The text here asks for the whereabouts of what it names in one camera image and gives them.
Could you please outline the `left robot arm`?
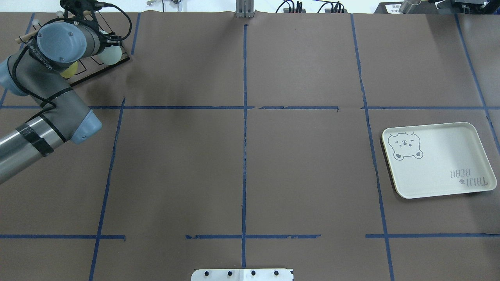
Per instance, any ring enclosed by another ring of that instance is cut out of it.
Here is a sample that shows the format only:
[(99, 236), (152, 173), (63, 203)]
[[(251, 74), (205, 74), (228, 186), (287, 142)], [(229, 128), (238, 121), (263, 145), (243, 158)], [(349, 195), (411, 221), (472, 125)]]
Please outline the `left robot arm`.
[(57, 18), (1, 63), (1, 85), (30, 96), (41, 111), (1, 139), (1, 182), (52, 154), (65, 142), (80, 144), (102, 128), (95, 113), (61, 75), (81, 58), (105, 48), (105, 34)]

